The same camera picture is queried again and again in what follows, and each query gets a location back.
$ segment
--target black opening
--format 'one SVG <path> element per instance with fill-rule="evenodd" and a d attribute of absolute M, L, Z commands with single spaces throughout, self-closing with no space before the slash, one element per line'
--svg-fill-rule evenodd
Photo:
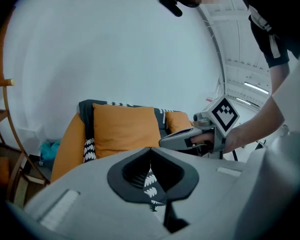
<path fill-rule="evenodd" d="M 150 165 L 158 183 L 165 192 L 175 186 L 184 176 L 184 170 L 180 166 L 152 149 L 126 164 L 123 167 L 122 176 L 132 186 L 142 190 Z"/>

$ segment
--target white ceiling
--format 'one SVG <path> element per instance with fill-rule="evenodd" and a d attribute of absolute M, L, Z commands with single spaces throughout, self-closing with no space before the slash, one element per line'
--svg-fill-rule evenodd
<path fill-rule="evenodd" d="M 246 5 L 242 0 L 221 0 L 218 4 L 202 4 L 200 9 L 220 50 L 225 93 L 233 99 L 252 102 L 259 107 L 253 104 L 248 107 L 259 110 L 271 95 L 271 79 L 268 64 L 251 31 Z M 269 94 L 248 87 L 245 82 Z"/>

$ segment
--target ceiling light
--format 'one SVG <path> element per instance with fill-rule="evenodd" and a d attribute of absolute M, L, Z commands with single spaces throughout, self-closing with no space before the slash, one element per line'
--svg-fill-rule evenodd
<path fill-rule="evenodd" d="M 251 84 L 251 83 L 244 82 L 244 85 L 245 85 L 245 86 L 252 87 L 252 88 L 254 88 L 254 89 L 256 89 L 256 90 L 258 90 L 258 91 L 260 91 L 260 92 L 263 92 L 263 93 L 265 93 L 265 94 L 269 94 L 269 92 L 268 92 L 267 90 L 262 89 L 262 88 L 260 88 L 260 87 L 258 87 L 258 86 L 256 86 L 256 85 Z"/>
<path fill-rule="evenodd" d="M 249 102 L 246 102 L 245 100 L 242 100 L 242 99 L 240 99 L 240 98 L 236 98 L 238 101 L 241 101 L 241 102 L 243 102 L 243 103 L 246 103 L 246 104 L 248 104 L 248 105 L 251 105 Z"/>
<path fill-rule="evenodd" d="M 260 106 L 257 105 L 256 103 L 254 103 L 254 102 L 252 102 L 252 101 L 250 101 L 250 100 L 246 100 L 246 101 L 249 102 L 249 103 L 251 103 L 252 105 L 255 105 L 256 107 L 259 107 L 259 108 L 260 108 Z"/>

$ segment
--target orange pillow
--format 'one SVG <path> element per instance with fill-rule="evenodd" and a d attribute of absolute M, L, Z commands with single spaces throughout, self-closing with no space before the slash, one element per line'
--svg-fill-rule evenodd
<path fill-rule="evenodd" d="M 188 115 L 184 112 L 165 112 L 165 117 L 172 134 L 192 126 Z"/>
<path fill-rule="evenodd" d="M 104 158 L 144 147 L 159 147 L 153 107 L 93 104 L 95 155 Z"/>

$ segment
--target white wall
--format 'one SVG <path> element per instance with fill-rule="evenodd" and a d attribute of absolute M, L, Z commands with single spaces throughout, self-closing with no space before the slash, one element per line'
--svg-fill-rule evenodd
<path fill-rule="evenodd" d="M 85 99 L 202 110 L 221 65 L 199 12 L 179 7 L 177 18 L 157 0 L 19 0 L 3 61 L 16 127 L 59 139 Z"/>

